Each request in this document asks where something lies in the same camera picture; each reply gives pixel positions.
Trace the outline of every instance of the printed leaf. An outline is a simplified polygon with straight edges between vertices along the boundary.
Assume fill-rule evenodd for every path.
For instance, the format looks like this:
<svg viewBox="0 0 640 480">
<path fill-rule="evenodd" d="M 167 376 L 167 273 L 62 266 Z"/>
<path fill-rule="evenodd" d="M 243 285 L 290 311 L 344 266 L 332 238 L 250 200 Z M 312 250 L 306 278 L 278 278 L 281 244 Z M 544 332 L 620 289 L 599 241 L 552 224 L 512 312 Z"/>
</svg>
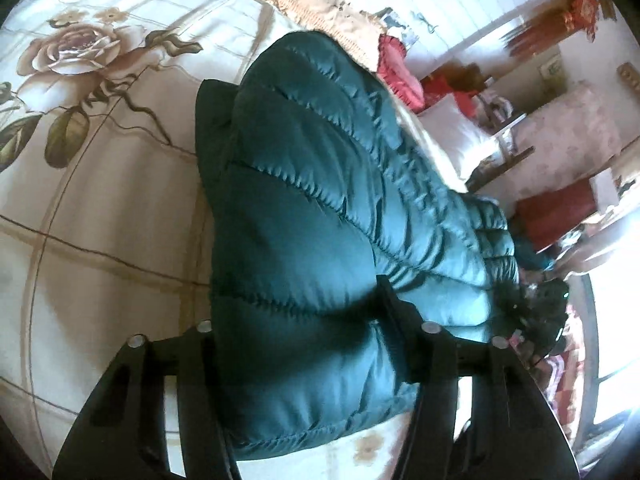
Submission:
<svg viewBox="0 0 640 480">
<path fill-rule="evenodd" d="M 71 25 L 72 22 L 58 23 L 58 20 L 47 20 L 47 23 L 51 28 L 65 28 Z"/>
<path fill-rule="evenodd" d="M 116 86 L 117 85 L 113 81 L 110 81 L 109 79 L 104 80 L 104 87 L 107 89 L 107 92 L 113 92 Z"/>
<path fill-rule="evenodd" d="M 152 46 L 156 46 L 160 44 L 165 37 L 170 34 L 168 30 L 152 30 L 150 33 L 146 35 L 145 38 L 145 48 L 150 48 Z"/>
<path fill-rule="evenodd" d="M 197 54 L 202 50 L 202 46 L 197 41 L 183 41 L 177 34 L 172 34 L 170 30 L 154 30 L 146 35 L 145 46 L 147 48 L 161 45 L 169 54 L 175 57 L 180 54 Z"/>
<path fill-rule="evenodd" d="M 89 117 L 77 106 L 58 117 L 49 129 L 44 160 L 52 168 L 66 168 L 89 132 Z"/>
<path fill-rule="evenodd" d="M 41 117 L 36 115 L 20 118 L 0 132 L 0 173 L 18 158 L 31 139 Z"/>
<path fill-rule="evenodd" d="M 9 83 L 8 81 L 0 83 L 0 105 L 3 105 L 5 102 L 12 98 L 13 96 L 11 95 L 11 83 Z"/>
<path fill-rule="evenodd" d="M 94 88 L 94 92 L 93 92 L 96 100 L 100 101 L 101 103 L 108 103 L 109 102 L 109 98 L 107 97 L 107 95 L 102 91 L 102 88 L 100 88 L 99 86 L 97 86 L 96 88 Z"/>
</svg>

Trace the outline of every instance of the window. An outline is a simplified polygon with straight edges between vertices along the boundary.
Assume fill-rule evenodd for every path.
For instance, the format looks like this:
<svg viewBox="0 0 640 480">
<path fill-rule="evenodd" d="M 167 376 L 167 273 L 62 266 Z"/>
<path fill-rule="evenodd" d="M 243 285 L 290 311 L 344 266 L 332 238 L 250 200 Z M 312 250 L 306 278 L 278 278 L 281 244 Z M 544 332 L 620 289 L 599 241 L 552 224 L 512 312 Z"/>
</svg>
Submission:
<svg viewBox="0 0 640 480">
<path fill-rule="evenodd" d="M 598 399 L 594 424 L 634 408 L 640 392 L 640 234 L 589 273 L 598 325 Z"/>
</svg>

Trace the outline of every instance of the bed sheet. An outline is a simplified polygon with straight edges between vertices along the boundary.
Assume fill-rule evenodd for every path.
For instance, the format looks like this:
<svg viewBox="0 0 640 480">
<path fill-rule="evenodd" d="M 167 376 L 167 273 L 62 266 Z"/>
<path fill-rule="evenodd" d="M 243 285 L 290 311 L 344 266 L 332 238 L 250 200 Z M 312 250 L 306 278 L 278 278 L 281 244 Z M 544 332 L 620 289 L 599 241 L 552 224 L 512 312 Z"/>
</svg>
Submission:
<svg viewBox="0 0 640 480">
<path fill-rule="evenodd" d="M 196 94 L 298 29 L 259 0 L 22 0 L 0 29 L 0 415 L 46 474 L 128 336 L 209 318 Z M 269 474 L 386 478 L 407 420 L 271 459 Z"/>
</svg>

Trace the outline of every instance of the red cushion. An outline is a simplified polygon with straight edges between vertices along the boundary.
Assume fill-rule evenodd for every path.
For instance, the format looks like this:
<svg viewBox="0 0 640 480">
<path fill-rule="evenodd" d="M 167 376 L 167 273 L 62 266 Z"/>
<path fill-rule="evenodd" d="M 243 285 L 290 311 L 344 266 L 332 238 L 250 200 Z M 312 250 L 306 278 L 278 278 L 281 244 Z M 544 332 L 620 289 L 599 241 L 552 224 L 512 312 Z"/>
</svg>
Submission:
<svg viewBox="0 0 640 480">
<path fill-rule="evenodd" d="M 459 92 L 454 90 L 449 86 L 449 83 L 443 75 L 423 79 L 422 89 L 424 90 L 425 110 L 436 104 L 445 95 L 453 94 L 460 112 L 469 119 L 474 119 L 476 117 L 476 104 L 471 100 L 473 95 L 470 92 Z"/>
<path fill-rule="evenodd" d="M 406 49 L 402 41 L 383 34 L 378 40 L 378 76 L 414 112 L 424 110 L 424 91 L 404 65 Z"/>
</svg>

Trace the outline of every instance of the pillow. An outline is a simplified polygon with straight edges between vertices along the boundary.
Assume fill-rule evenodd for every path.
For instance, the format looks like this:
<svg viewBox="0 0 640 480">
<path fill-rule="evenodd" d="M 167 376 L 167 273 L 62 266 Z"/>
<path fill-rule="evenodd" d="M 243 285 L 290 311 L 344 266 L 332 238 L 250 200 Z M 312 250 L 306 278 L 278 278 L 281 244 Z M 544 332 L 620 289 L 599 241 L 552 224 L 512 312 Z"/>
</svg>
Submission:
<svg viewBox="0 0 640 480">
<path fill-rule="evenodd" d="M 422 126 L 416 114 L 405 105 L 398 96 L 394 95 L 394 107 L 396 108 L 396 119 L 400 127 L 408 133 L 420 147 L 422 153 L 433 164 L 436 172 L 444 182 L 445 186 L 458 193 L 468 193 L 465 183 L 458 177 L 456 168 L 453 167 L 449 156 L 442 147 L 431 137 Z"/>
<path fill-rule="evenodd" d="M 453 94 L 444 96 L 418 118 L 447 153 L 463 181 L 467 181 L 478 164 L 494 152 L 491 138 L 460 112 Z"/>
<path fill-rule="evenodd" d="M 386 31 L 377 16 L 358 12 L 346 0 L 265 0 L 308 30 L 334 38 L 370 72 L 378 69 L 378 39 Z"/>
<path fill-rule="evenodd" d="M 412 112 L 424 110 L 422 86 L 404 65 L 406 48 L 398 38 L 383 34 L 378 43 L 380 60 L 378 76 L 391 88 Z"/>
<path fill-rule="evenodd" d="M 439 102 L 445 95 L 453 94 L 460 111 L 469 119 L 476 117 L 476 104 L 473 102 L 472 92 L 459 92 L 449 86 L 443 75 L 436 77 L 426 77 L 421 81 L 424 91 L 424 105 L 429 108 Z"/>
</svg>

